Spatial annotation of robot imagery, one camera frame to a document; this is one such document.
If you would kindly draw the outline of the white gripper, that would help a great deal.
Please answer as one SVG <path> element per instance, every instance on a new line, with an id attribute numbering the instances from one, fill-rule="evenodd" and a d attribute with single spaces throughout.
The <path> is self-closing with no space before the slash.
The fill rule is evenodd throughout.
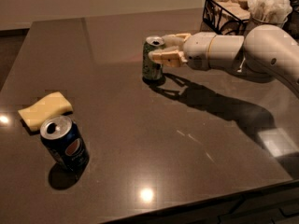
<path id="1" fill-rule="evenodd" d="M 166 49 L 156 49 L 149 53 L 149 58 L 168 67 L 181 67 L 183 64 L 194 70 L 209 70 L 208 53 L 215 33 L 200 32 L 163 35 Z"/>

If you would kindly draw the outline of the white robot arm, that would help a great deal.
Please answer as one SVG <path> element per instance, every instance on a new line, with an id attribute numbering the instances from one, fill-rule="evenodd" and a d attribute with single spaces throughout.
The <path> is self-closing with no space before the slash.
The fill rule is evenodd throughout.
<path id="1" fill-rule="evenodd" d="M 149 36 L 144 61 L 194 70 L 219 69 L 253 82 L 277 79 L 299 97 L 299 44 L 274 25 L 260 25 L 246 35 L 214 32 Z"/>

